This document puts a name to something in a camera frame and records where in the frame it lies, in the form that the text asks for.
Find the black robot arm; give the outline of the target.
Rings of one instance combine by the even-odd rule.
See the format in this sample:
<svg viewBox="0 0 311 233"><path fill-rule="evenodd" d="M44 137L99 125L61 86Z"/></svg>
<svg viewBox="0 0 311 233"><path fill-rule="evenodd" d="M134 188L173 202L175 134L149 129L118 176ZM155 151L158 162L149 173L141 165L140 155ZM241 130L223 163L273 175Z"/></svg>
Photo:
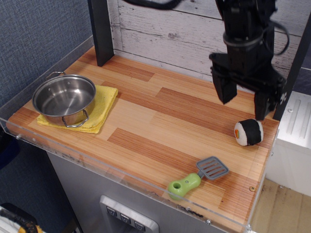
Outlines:
<svg viewBox="0 0 311 233"><path fill-rule="evenodd" d="M225 23L226 53L212 53L211 73L220 101L237 95L240 85L255 93L255 118L264 120L281 103L286 79L272 66L275 28L289 35L281 24L270 19L276 12L274 0L218 0Z"/></svg>

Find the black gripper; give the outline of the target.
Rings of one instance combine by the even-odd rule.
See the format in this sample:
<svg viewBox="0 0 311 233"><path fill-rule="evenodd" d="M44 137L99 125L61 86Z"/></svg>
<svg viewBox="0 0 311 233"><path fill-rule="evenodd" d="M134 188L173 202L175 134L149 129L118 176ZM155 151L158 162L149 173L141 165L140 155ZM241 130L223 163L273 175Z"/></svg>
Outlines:
<svg viewBox="0 0 311 233"><path fill-rule="evenodd" d="M226 104L240 85L255 92L255 118L264 120L274 111L286 80L272 66L274 29L257 30L253 38L224 33L226 53L212 53L211 73L219 100Z"/></svg>

